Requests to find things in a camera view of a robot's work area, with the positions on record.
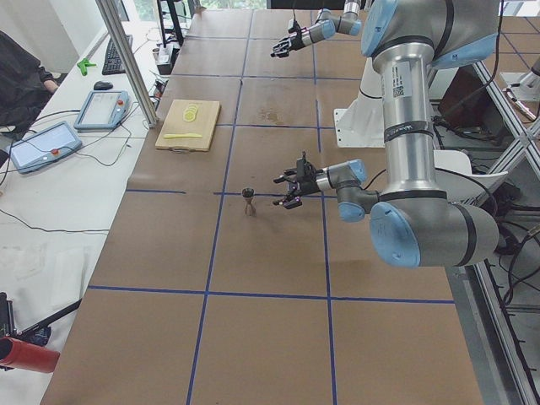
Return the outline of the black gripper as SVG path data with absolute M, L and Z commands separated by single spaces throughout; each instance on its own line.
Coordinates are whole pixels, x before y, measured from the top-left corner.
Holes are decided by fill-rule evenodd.
M 322 170 L 315 172 L 300 172 L 294 169 L 285 170 L 282 175 L 273 180 L 274 183 L 296 183 L 294 192 L 287 193 L 281 199 L 274 200 L 274 206 L 285 209 L 294 209 L 302 205 L 301 197 L 316 194 L 321 191 L 317 185 L 317 178 L 323 173 Z
M 298 51 L 311 44 L 311 37 L 308 30 L 298 30 L 283 38 L 273 46 L 271 57 L 285 58 L 291 51 Z

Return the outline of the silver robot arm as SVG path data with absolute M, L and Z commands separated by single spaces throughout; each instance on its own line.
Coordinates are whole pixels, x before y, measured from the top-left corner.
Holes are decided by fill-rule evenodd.
M 345 1 L 340 16 L 332 14 L 328 8 L 319 11 L 316 22 L 310 27 L 301 27 L 295 12 L 288 24 L 288 35 L 273 46 L 271 57 L 288 57 L 290 52 L 298 51 L 317 42 L 327 40 L 336 33 L 356 36 L 361 29 L 359 14 L 361 10 L 369 10 L 372 1 Z
M 492 253 L 499 239 L 493 216 L 450 202 L 435 179 L 428 71 L 490 56 L 499 13 L 497 1 L 347 1 L 342 16 L 323 9 L 311 27 L 292 22 L 276 57 L 336 33 L 361 36 L 362 54 L 381 76 L 387 185 L 365 190 L 358 159 L 317 169 L 300 158 L 280 176 L 288 191 L 279 205 L 296 208 L 304 195 L 333 189 L 341 219 L 368 219 L 378 256 L 396 267 L 461 267 Z

